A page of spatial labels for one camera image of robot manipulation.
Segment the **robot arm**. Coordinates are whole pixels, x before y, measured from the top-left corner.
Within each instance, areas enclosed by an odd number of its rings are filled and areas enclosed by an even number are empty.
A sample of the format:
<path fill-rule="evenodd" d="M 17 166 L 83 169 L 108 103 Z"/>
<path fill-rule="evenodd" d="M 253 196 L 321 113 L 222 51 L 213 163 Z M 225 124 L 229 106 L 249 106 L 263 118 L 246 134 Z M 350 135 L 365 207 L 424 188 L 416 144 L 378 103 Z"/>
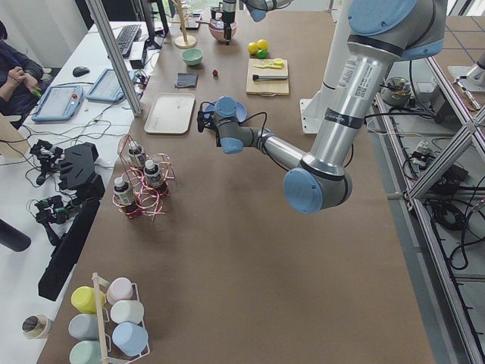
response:
<path fill-rule="evenodd" d="M 222 96 L 212 123 L 223 152 L 255 147 L 287 168 L 284 196 L 296 211 L 314 213 L 344 203 L 352 192 L 344 160 L 386 72 L 397 61 L 441 51 L 446 10 L 445 1 L 350 1 L 342 6 L 337 23 L 349 29 L 349 55 L 311 150 L 303 152 L 265 127 L 241 126 L 235 99 Z"/>
<path fill-rule="evenodd" d="M 292 0 L 244 0 L 242 3 L 249 11 L 251 18 L 259 22 L 265 18 L 266 13 L 290 4 Z M 219 9 L 222 12 L 221 20 L 223 22 L 224 41 L 228 46 L 232 39 L 232 24 L 236 16 L 236 0 L 223 0 Z"/>

